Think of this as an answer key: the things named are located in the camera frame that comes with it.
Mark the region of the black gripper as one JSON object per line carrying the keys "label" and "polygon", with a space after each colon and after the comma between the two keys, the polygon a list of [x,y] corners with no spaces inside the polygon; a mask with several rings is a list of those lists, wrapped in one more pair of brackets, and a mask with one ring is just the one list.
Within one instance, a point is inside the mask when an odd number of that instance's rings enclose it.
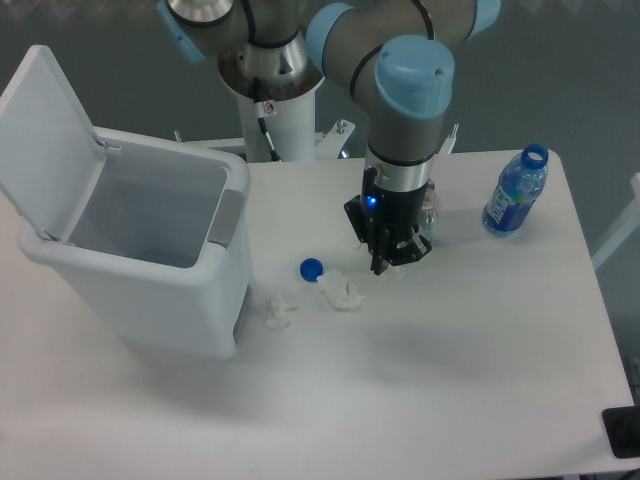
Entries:
{"label": "black gripper", "polygon": [[419,214],[426,185],[394,192],[377,185],[381,174],[374,167],[363,171],[361,193],[344,204],[358,240],[371,254],[370,270],[382,275],[389,267],[420,261],[432,250],[419,233]]}

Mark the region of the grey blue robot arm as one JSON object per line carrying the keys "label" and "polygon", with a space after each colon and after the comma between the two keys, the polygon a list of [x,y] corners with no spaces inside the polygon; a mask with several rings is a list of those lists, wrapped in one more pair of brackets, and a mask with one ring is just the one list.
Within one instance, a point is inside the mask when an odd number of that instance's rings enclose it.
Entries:
{"label": "grey blue robot arm", "polygon": [[235,95],[250,161],[314,154],[314,94],[323,81],[368,115],[360,193],[345,211],[371,270],[421,260],[419,215],[451,102],[452,48],[498,18],[498,1],[332,2],[309,21],[297,1],[161,1],[182,54],[215,58]]}

